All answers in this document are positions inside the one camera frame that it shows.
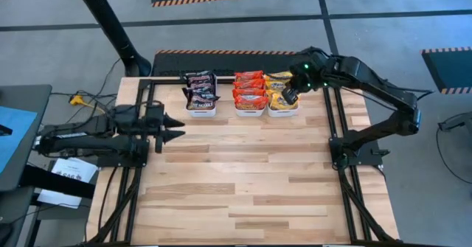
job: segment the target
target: wood plank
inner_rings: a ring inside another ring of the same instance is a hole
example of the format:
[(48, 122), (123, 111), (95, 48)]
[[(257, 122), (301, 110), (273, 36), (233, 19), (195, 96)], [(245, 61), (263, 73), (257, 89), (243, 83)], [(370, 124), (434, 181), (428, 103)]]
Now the wood plank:
[[(134, 104), (138, 80), (122, 79), (118, 104)], [(330, 165), (330, 129), (321, 91), (303, 94), (293, 117), (272, 118), (267, 113), (238, 117), (232, 86), (219, 85), (216, 116), (196, 119), (183, 111), (181, 87), (156, 87), (155, 98), (165, 104), (166, 112), (186, 122), (181, 129), (186, 135), (168, 142), (162, 154), (150, 150), (142, 171), (133, 245), (349, 242), (338, 174)], [(341, 95), (349, 127), (368, 126), (364, 98), (345, 91)], [(333, 111), (339, 120), (335, 103)], [(149, 140), (153, 148), (155, 140)], [(88, 237), (97, 233), (111, 171), (102, 169), (98, 176)], [(389, 234), (398, 237), (384, 178), (372, 167), (358, 171), (367, 208)], [(102, 223), (114, 210), (120, 176), (118, 169)], [(119, 238), (125, 233), (126, 213)], [(357, 211), (354, 215), (360, 231)]]

